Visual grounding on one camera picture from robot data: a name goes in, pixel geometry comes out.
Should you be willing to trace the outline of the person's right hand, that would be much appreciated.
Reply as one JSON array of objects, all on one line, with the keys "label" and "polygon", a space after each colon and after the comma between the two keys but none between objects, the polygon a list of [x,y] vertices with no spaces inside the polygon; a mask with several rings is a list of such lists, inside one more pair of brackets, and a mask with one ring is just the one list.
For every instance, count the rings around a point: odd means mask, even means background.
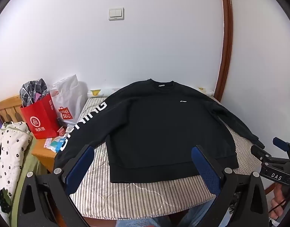
[{"label": "person's right hand", "polygon": [[282,192],[282,185],[279,183],[275,184],[275,188],[273,190],[274,198],[271,200],[271,207],[275,208],[274,210],[270,211],[269,217],[271,219],[276,220],[278,217],[283,215],[283,205],[285,204],[285,197]]}]

